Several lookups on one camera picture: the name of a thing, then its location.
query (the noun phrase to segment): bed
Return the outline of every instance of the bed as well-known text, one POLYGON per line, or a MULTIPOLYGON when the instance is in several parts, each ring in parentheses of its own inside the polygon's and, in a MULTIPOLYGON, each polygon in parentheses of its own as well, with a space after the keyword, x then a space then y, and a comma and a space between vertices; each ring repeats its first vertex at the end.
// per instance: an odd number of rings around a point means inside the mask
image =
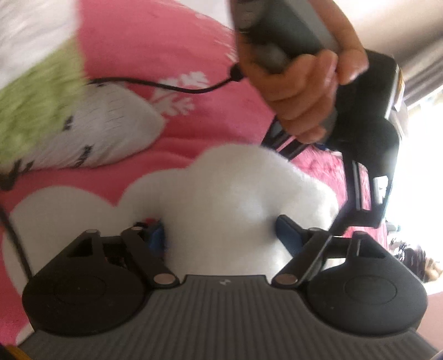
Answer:
MULTIPOLYGON (((79 40, 92 78, 120 75, 204 88, 225 79, 236 61, 230 29, 174 0, 82 0, 80 5, 79 40)), ((153 174, 155 187, 161 181, 156 174, 185 168, 208 148, 228 142, 259 144, 273 117, 247 81, 193 96, 140 86, 131 89, 167 120, 151 147, 95 169, 31 171, 20 177, 13 191, 0 194, 19 230, 25 226, 20 219, 26 218, 28 233, 44 227, 50 234, 30 256, 56 255, 61 249, 54 239, 62 235, 74 239, 79 224, 82 229, 103 226, 112 231, 121 225, 120 199, 136 180, 153 174)), ((340 156, 310 147, 294 164, 331 187, 343 204, 340 156)), ((367 180, 363 187, 368 205, 367 180)), ((31 330, 20 301, 26 280, 11 270, 16 269, 16 264, 11 265, 11 246, 0 231, 0 342, 14 344, 31 330)), ((384 227, 367 231, 387 246, 384 227)), ((35 269, 43 265, 33 263, 35 269)))

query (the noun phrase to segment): pink bedspread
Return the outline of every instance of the pink bedspread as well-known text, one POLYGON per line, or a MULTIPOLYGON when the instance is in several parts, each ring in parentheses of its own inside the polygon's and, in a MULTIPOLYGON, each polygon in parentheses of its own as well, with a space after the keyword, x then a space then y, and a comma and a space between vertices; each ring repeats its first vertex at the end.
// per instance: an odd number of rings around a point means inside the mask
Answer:
MULTIPOLYGON (((132 76, 203 88, 225 79, 236 60, 229 29, 173 0, 82 0, 81 14, 79 38, 91 77, 132 76)), ((28 173, 12 192, 0 195, 7 211, 14 213, 17 205, 40 189, 49 189, 47 194, 51 194, 51 189, 62 185, 94 194, 93 201, 98 197, 110 207, 118 207, 124 191, 142 176, 186 167, 205 149, 226 142, 259 143, 273 117, 247 81, 194 96, 140 86, 132 89, 168 120, 151 148, 97 169, 28 173)), ((310 148, 295 164, 329 185, 339 203, 345 201, 339 157, 310 148)), ((41 223, 36 228, 49 225, 41 223)), ((386 246, 384 228, 369 232, 386 246)), ((27 318, 21 307, 20 286, 11 280, 5 265, 4 245, 0 242, 0 342, 13 344, 27 318)))

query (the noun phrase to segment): finger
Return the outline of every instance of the finger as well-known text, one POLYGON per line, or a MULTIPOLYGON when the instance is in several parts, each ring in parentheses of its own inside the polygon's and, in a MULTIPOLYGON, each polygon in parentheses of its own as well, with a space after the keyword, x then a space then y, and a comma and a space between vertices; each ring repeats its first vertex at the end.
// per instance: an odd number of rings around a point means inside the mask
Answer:
POLYGON ((347 85, 369 67, 366 53, 357 50, 347 50, 338 57, 337 75, 340 85, 347 85))
POLYGON ((310 2, 342 49, 338 62, 338 80, 341 85, 348 84, 368 69, 366 51, 351 22, 333 0, 310 2))
POLYGON ((299 94, 306 87, 307 78, 316 61, 313 55, 301 55, 290 64, 284 73, 269 74, 255 62, 252 46, 241 34, 237 36, 237 48, 243 74, 269 102, 291 98, 299 94))
POLYGON ((270 106, 280 119, 292 120, 311 108, 327 91, 335 76, 338 57, 329 50, 317 56, 314 70, 302 93, 290 99, 273 102, 270 106))
POLYGON ((297 136, 297 140, 302 144, 313 144, 326 135, 326 129, 321 126, 316 126, 315 128, 297 136))
POLYGON ((294 120, 280 119, 281 125, 287 133, 298 137, 321 123, 330 115, 335 105, 338 80, 334 77, 327 93, 315 103, 309 110, 294 120))

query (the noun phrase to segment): black round pad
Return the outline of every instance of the black round pad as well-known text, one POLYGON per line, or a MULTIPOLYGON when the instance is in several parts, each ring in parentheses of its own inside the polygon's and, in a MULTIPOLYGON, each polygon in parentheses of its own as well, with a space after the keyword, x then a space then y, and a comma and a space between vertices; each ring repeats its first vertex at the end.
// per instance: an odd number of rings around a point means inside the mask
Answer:
POLYGON ((358 258, 322 271, 309 283, 307 298, 326 323, 364 336, 404 332, 427 307, 420 281, 394 258, 358 258))
POLYGON ((128 320, 144 294, 141 280, 125 268, 92 257, 61 258, 31 279, 22 300, 33 327, 86 336, 128 320))

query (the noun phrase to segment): green fuzzy fabric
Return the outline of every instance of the green fuzzy fabric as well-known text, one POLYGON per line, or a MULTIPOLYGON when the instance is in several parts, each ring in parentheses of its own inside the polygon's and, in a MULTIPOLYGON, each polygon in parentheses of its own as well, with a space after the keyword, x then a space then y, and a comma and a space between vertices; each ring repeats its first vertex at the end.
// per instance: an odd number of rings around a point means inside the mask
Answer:
POLYGON ((75 39, 0 90, 0 164, 63 129, 86 83, 75 39))

